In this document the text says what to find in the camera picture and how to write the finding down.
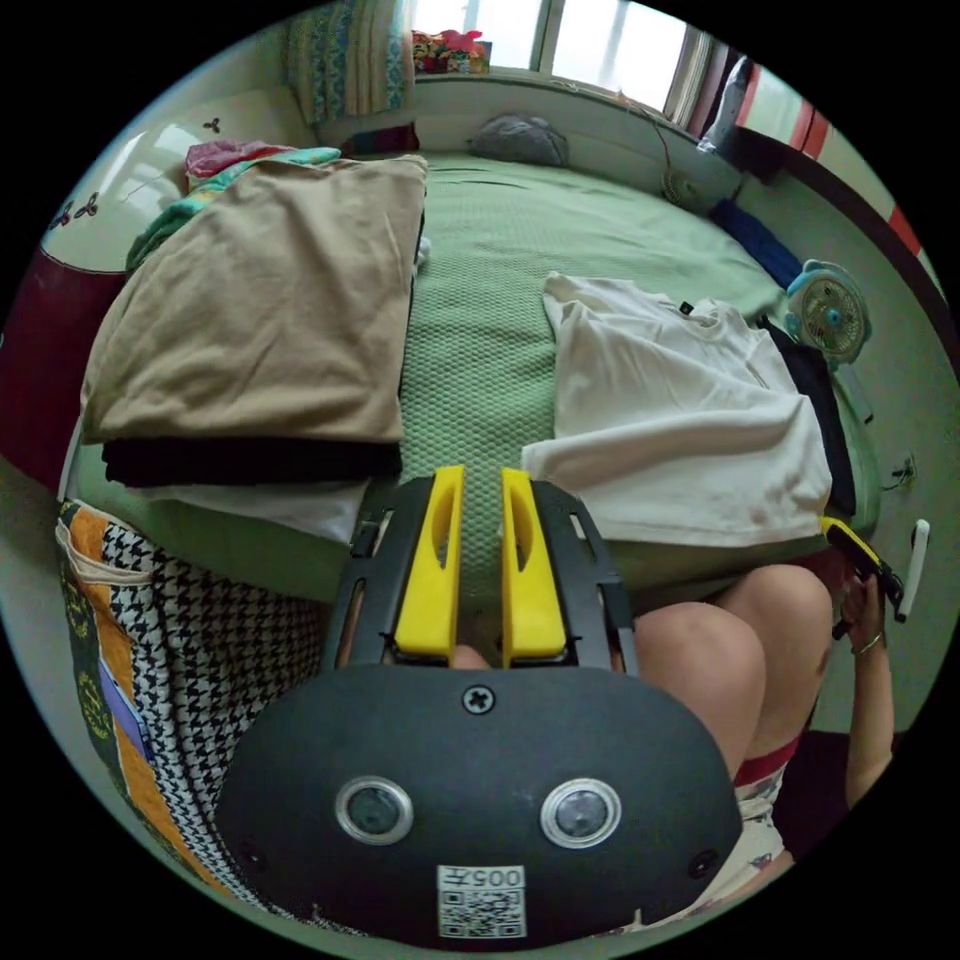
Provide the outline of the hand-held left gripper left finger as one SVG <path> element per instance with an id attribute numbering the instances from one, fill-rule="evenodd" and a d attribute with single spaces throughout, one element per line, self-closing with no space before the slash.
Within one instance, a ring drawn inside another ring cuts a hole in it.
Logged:
<path id="1" fill-rule="evenodd" d="M 394 645 L 409 660 L 452 663 L 457 646 L 465 467 L 433 474 L 418 521 Z"/>

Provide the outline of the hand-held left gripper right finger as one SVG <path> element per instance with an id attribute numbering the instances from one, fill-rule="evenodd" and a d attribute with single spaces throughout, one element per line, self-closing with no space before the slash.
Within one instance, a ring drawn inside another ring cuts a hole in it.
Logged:
<path id="1" fill-rule="evenodd" d="M 529 475 L 501 470 L 502 661 L 506 668 L 565 656 L 567 633 Z"/>

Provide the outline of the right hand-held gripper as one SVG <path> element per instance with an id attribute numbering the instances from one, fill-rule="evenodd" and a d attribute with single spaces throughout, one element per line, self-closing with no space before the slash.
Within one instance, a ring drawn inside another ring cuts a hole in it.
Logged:
<path id="1" fill-rule="evenodd" d="M 838 550 L 833 638 L 883 639 L 888 602 L 897 614 L 904 597 L 902 580 L 846 523 L 829 516 L 821 516 L 819 523 Z"/>

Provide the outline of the person's right hand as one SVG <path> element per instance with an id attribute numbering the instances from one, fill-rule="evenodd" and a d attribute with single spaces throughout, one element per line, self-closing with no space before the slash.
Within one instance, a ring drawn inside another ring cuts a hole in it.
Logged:
<path id="1" fill-rule="evenodd" d="M 841 603 L 841 621 L 851 653 L 861 657 L 886 643 L 884 595 L 876 574 L 850 581 Z"/>

